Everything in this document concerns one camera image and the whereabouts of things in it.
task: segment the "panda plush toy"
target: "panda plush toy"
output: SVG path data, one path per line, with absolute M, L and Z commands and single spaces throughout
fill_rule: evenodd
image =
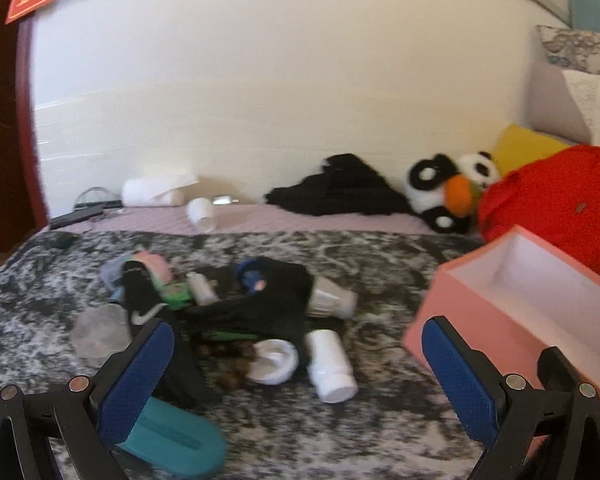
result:
M 414 215 L 438 233 L 466 234 L 485 189 L 500 179 L 491 155 L 468 153 L 453 161 L 441 153 L 416 162 L 406 195 Z

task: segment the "yellow pillow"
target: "yellow pillow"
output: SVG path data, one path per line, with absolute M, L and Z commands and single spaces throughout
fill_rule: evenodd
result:
M 548 158 L 570 145 L 512 124 L 504 130 L 493 155 L 501 176 L 522 168 L 525 164 Z

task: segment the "open box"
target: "open box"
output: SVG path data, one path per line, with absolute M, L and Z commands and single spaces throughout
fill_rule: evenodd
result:
M 402 341 L 427 367 L 422 327 L 433 316 L 536 388 L 540 352 L 557 346 L 600 393 L 600 276 L 522 227 L 440 266 Z

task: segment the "metal screw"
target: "metal screw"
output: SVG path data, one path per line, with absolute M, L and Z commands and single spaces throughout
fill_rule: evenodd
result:
M 511 374 L 507 376 L 507 386 L 512 390 L 524 390 L 526 387 L 525 378 L 517 374 Z
M 74 377 L 69 381 L 69 389 L 72 392 L 83 392 L 89 386 L 89 378 L 84 375 Z
M 11 400 L 18 394 L 18 389 L 15 386 L 6 386 L 0 392 L 3 400 Z
M 595 397 L 596 396 L 596 389 L 593 387 L 592 384 L 589 383 L 582 383 L 579 387 L 580 393 L 583 394 L 585 397 Z

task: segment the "door frame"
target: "door frame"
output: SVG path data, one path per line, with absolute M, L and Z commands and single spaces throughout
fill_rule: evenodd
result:
M 38 149 L 34 128 L 33 102 L 31 99 L 31 45 L 33 42 L 35 13 L 20 18 L 18 22 L 18 45 L 16 49 L 16 118 L 20 138 L 20 157 L 24 167 L 29 201 L 36 220 L 36 228 L 48 224 L 48 213 L 42 195 L 38 164 Z

